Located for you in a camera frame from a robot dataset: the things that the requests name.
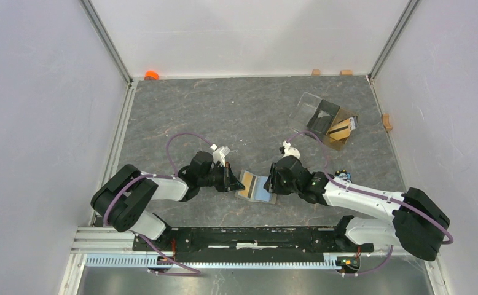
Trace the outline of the olive card holder wallet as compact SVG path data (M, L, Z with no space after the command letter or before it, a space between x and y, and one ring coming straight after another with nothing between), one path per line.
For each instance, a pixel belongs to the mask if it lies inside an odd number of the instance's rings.
M259 175L256 175L256 176L257 176L257 179L256 179L256 185L254 189L254 200L252 201L246 200L246 201L255 202L255 203L276 204L276 194L269 194L263 188L263 185L267 180L267 176L259 176Z

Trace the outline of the gold credit card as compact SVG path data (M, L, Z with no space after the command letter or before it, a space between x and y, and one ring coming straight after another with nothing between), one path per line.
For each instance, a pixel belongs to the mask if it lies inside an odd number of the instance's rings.
M257 176L253 173L242 170L240 175L240 182L244 185L244 189L237 191L235 194L240 199L252 201L254 200L254 189L256 185Z

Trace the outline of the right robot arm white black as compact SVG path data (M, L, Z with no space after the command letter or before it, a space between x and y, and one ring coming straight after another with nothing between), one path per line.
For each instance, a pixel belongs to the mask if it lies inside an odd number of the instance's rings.
M388 192L353 184L325 172L310 172L294 156L270 167L263 188L276 195L296 194L311 204L342 207L368 215L351 218L333 234L334 245L348 251L366 243L399 245L424 261L434 261L442 245L453 242L449 217L421 189Z

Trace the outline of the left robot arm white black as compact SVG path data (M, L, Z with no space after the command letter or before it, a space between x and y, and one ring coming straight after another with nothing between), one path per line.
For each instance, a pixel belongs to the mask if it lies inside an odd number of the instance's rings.
M146 173L126 164L98 189L90 205L105 226L118 232L143 234L151 246L161 251L170 246L171 233L162 219L146 211L148 204L153 200L186 202L203 187L213 187L218 192L245 189L223 156L200 151L176 176Z

